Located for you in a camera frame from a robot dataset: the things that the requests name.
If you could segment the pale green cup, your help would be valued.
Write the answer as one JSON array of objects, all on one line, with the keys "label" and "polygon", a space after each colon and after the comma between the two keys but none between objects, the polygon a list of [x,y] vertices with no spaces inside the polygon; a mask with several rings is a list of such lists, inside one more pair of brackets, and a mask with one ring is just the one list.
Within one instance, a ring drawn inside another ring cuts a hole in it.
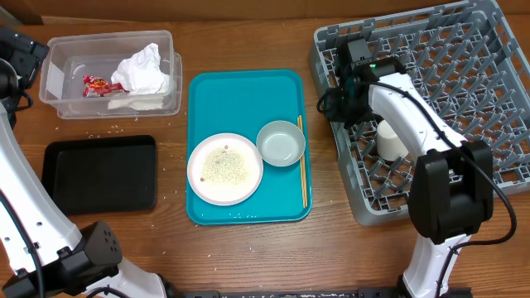
[{"label": "pale green cup", "polygon": [[395,161],[409,153],[386,120],[381,121],[377,126],[376,145],[378,155],[385,161]]}]

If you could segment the grey dishwasher rack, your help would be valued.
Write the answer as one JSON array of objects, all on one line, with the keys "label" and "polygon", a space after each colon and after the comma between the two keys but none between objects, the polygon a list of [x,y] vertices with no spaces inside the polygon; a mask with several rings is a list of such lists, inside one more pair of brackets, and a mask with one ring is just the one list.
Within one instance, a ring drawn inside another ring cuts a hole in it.
[{"label": "grey dishwasher rack", "polygon": [[[517,194],[529,188],[529,64],[499,5],[461,1],[323,26],[309,55],[318,94],[339,82],[337,49],[363,37],[373,58],[397,57],[427,103],[470,141],[487,142],[494,180]],[[414,165],[376,152],[378,119],[332,123],[338,166],[354,219],[364,226],[408,216]]]}]

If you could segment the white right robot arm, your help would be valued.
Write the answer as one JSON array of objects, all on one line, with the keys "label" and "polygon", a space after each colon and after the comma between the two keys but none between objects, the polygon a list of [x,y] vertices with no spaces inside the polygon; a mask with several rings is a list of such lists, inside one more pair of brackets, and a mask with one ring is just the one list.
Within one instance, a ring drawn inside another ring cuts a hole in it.
[{"label": "white right robot arm", "polygon": [[448,277],[462,248],[507,242],[517,219],[493,180],[493,153],[468,142],[430,108],[395,56],[373,59],[360,37],[336,51],[339,83],[316,107],[349,129],[377,114],[415,157],[407,208],[418,232],[412,260],[394,297],[449,297]]}]

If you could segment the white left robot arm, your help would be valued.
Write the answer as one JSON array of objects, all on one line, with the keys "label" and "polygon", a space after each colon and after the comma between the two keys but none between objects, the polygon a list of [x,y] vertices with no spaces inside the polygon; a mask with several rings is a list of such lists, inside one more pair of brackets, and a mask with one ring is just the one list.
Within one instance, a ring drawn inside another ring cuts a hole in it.
[{"label": "white left robot arm", "polygon": [[49,48],[1,28],[1,242],[13,271],[7,297],[177,297],[162,276],[124,258],[103,221],[79,229],[55,205],[13,133],[19,102],[40,71]]}]

